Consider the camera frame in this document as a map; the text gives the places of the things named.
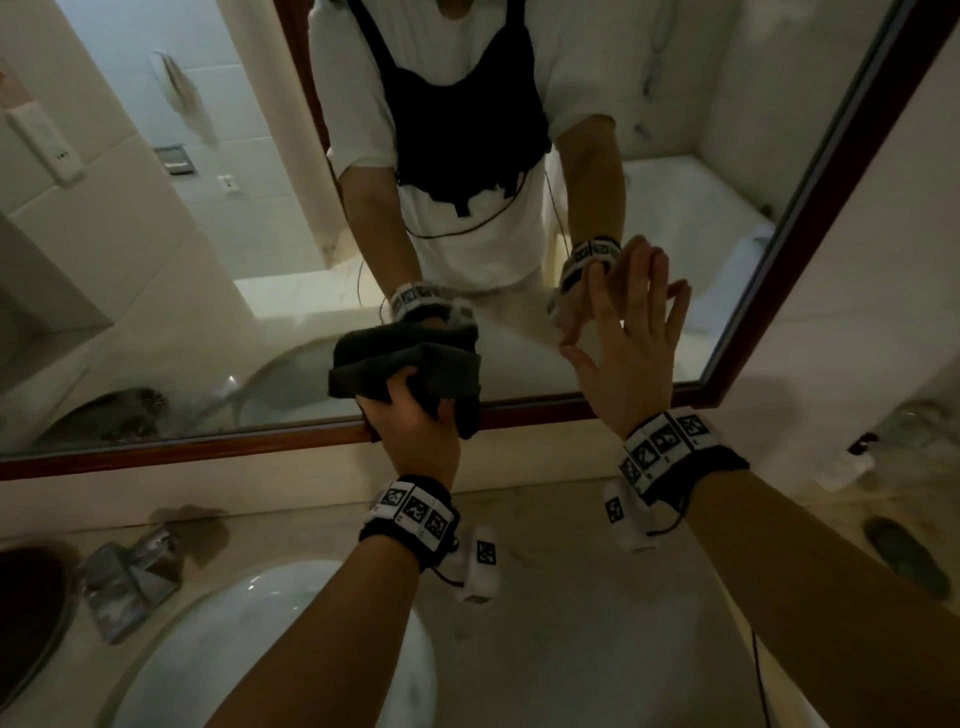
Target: wristband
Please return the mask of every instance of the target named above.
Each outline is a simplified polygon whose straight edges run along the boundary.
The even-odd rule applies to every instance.
[[[620,471],[640,499],[647,505],[660,500],[680,515],[666,531],[680,522],[694,486],[705,475],[750,468],[750,463],[720,444],[717,434],[690,407],[646,420],[623,448],[627,457]]]
[[[451,307],[437,286],[422,280],[404,283],[390,297],[390,315],[394,322],[415,324],[434,316],[446,321]]]
[[[377,498],[360,531],[360,541],[389,536],[413,551],[423,572],[444,560],[459,523],[460,513],[440,481],[404,475]]]
[[[560,273],[560,292],[566,293],[582,279],[590,263],[594,261],[603,263],[604,272],[609,273],[619,257],[619,243],[607,235],[577,243]]]

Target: microfiber cloth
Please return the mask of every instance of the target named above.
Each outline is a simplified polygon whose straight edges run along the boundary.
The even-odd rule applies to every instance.
[[[455,400],[457,432],[468,440],[480,420],[477,338],[474,323],[432,328],[400,322],[351,331],[333,350],[329,395],[338,399],[360,395],[389,402],[387,379],[404,367],[415,366],[417,373],[407,379],[410,394],[434,418],[440,400]],[[374,441],[378,440],[375,430],[373,434]]]

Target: white sink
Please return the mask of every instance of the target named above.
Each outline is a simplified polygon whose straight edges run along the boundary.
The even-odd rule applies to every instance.
[[[113,728],[203,728],[339,568],[335,561],[288,564],[239,581],[201,602],[137,673]],[[430,638],[411,612],[377,726],[429,728],[436,702]]]

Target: mirror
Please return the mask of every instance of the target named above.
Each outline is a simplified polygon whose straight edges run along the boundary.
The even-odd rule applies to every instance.
[[[365,3],[0,4],[6,459],[356,424],[334,347],[406,283],[469,310],[482,406],[574,400],[561,289],[591,238],[669,255],[675,380],[703,387],[908,12]]]

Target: bathroom counter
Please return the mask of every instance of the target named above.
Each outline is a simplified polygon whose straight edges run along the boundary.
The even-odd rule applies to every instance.
[[[455,496],[465,522],[492,525],[500,598],[456,602],[432,574],[417,610],[433,641],[435,725],[760,726],[753,664],[722,589],[692,534],[626,553],[603,510],[602,481]],[[0,716],[0,728],[98,726],[164,627],[244,575],[309,559],[344,559],[366,507],[332,506],[180,522],[187,559],[178,593],[107,646],[86,605],[45,669]],[[149,526],[68,534],[86,555],[129,545]],[[5,542],[1,547],[13,546]]]

